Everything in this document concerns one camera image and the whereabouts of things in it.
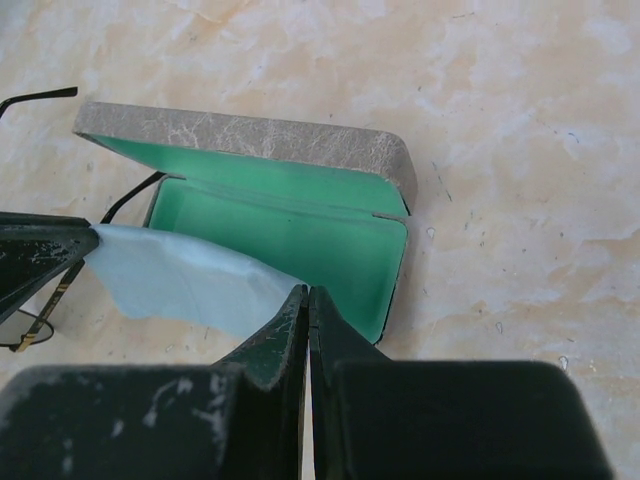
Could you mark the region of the light blue cleaning cloth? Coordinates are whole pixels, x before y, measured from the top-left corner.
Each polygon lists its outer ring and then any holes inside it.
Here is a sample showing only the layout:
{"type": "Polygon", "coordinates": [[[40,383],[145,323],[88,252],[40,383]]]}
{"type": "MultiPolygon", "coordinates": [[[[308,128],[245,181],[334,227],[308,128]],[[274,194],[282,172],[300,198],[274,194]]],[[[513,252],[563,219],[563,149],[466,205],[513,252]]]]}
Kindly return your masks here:
{"type": "Polygon", "coordinates": [[[276,316],[301,281],[220,245],[174,232],[92,227],[85,261],[131,319],[184,320],[246,339],[276,316]]]}

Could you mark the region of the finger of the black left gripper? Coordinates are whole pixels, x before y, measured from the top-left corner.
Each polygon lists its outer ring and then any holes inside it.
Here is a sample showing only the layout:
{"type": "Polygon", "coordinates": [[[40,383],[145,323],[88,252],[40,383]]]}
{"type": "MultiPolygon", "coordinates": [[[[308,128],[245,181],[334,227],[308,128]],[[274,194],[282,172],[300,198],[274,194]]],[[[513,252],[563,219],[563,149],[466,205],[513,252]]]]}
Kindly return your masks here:
{"type": "Polygon", "coordinates": [[[3,212],[1,320],[98,245],[97,232],[83,218],[3,212]]]}

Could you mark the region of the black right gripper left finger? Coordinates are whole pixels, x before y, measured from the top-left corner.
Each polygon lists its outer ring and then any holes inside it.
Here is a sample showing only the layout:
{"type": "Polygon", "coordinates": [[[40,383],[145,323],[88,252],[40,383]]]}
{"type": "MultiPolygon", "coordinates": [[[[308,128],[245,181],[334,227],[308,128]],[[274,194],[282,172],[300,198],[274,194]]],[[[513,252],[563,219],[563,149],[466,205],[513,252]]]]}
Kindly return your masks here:
{"type": "Polygon", "coordinates": [[[308,291],[211,365],[50,365],[1,393],[5,479],[297,479],[308,291]]]}

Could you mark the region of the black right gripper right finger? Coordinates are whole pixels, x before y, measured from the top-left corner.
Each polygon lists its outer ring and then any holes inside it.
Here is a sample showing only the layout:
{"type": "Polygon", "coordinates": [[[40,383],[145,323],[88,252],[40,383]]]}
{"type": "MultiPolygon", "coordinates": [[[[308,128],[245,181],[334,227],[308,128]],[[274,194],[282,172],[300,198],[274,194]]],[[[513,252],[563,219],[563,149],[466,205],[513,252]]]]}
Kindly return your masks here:
{"type": "Polygon", "coordinates": [[[610,479],[581,395],[539,361],[400,361],[309,296],[319,479],[610,479]]]}

